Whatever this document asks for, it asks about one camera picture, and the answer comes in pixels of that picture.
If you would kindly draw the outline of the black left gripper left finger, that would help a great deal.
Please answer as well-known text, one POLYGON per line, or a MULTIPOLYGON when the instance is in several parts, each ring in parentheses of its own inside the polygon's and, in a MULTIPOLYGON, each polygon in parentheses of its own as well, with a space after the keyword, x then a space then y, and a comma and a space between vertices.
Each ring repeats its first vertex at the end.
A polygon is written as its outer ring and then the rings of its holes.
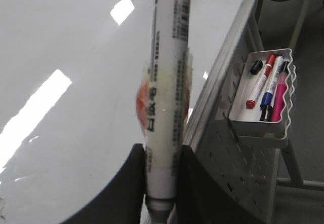
POLYGON ((110 183, 64 223, 139 223, 145 192, 143 145, 136 143, 110 183))

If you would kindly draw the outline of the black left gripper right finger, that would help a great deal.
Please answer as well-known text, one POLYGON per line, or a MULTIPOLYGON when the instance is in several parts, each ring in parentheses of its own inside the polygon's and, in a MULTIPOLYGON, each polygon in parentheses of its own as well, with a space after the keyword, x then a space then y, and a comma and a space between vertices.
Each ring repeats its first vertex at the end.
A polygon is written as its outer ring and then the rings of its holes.
POLYGON ((176 213, 178 223, 262 223, 213 180, 188 145, 181 152, 176 213))

